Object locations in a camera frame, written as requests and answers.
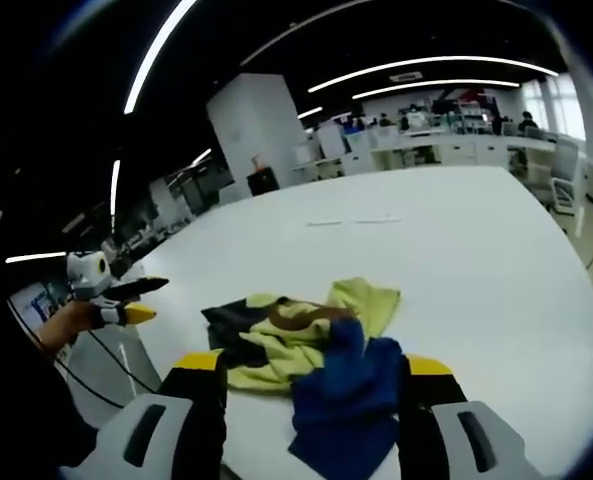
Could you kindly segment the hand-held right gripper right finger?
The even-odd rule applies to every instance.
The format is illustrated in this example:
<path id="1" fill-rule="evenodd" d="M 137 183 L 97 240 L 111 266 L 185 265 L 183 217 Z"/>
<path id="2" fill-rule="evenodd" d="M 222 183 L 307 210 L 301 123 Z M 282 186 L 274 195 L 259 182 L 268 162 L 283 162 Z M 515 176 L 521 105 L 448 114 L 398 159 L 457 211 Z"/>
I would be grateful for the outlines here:
<path id="1" fill-rule="evenodd" d="M 487 404 L 470 401 L 444 363 L 401 366 L 398 458 L 403 479 L 541 479 L 525 442 Z"/>

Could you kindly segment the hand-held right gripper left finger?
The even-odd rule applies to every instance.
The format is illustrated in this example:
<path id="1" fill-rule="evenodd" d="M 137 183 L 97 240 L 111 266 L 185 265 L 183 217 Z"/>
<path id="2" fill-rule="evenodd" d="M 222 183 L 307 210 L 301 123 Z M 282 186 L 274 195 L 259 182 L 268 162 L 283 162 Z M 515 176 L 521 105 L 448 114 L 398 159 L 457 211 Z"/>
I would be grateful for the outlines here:
<path id="1" fill-rule="evenodd" d="M 177 361 L 96 435 L 95 448 L 62 479 L 218 479 L 226 440 L 227 368 L 220 349 Z"/>

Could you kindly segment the person's left hand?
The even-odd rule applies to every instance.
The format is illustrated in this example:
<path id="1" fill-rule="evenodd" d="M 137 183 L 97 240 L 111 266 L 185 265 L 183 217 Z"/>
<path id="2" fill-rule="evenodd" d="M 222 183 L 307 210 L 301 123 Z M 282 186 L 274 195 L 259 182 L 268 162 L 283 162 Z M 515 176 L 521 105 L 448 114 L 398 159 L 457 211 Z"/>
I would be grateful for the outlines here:
<path id="1" fill-rule="evenodd" d="M 99 307 L 91 302 L 73 300 L 61 307 L 36 331 L 39 345 L 45 352 L 58 353 L 85 331 L 100 325 Z"/>

